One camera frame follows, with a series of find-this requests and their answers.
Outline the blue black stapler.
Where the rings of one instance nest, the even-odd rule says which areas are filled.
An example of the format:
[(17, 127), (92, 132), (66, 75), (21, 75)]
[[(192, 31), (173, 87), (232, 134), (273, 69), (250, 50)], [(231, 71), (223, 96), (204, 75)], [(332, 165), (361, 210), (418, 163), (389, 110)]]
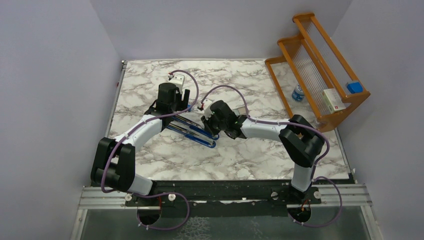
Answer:
[(218, 140), (220, 136), (212, 135), (211, 133), (207, 132), (205, 129), (202, 128), (202, 126), (188, 118), (182, 117), (180, 115), (176, 115), (173, 117), (173, 119), (179, 123), (182, 123), (184, 125), (187, 125), (191, 130), (195, 131), (196, 133), (199, 133), (200, 135), (203, 135), (209, 139), (212, 140)]

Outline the staple box tray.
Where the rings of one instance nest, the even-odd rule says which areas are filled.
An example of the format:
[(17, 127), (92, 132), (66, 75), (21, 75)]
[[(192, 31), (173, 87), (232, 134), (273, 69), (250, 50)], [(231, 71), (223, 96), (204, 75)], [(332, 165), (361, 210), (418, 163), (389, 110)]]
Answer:
[(235, 113), (236, 116), (241, 116), (241, 115), (249, 115), (249, 111), (247, 110), (247, 108), (245, 106), (243, 107), (238, 107), (233, 109), (233, 112)]

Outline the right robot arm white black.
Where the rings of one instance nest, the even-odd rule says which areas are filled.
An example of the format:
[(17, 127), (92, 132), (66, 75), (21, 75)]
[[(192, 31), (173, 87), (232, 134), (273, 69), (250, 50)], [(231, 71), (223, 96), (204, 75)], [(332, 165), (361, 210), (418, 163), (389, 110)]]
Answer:
[(289, 199), (300, 204), (309, 196), (317, 161), (327, 138), (313, 128), (301, 115), (290, 119), (252, 119), (247, 113), (236, 113), (223, 100), (198, 104), (203, 111), (201, 121), (207, 132), (217, 135), (224, 132), (231, 139), (265, 139), (281, 142), (294, 162), (289, 184)]

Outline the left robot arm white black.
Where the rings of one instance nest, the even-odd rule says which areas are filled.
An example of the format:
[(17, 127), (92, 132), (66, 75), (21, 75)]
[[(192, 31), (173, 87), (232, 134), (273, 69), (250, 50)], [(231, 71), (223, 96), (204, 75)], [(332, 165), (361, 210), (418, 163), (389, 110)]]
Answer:
[(190, 90), (165, 82), (158, 87), (157, 99), (132, 128), (116, 138), (103, 137), (96, 149), (90, 172), (92, 182), (106, 193), (112, 190), (138, 194), (144, 205), (157, 200), (154, 181), (136, 174), (136, 153), (152, 137), (161, 133), (173, 117), (189, 106)]

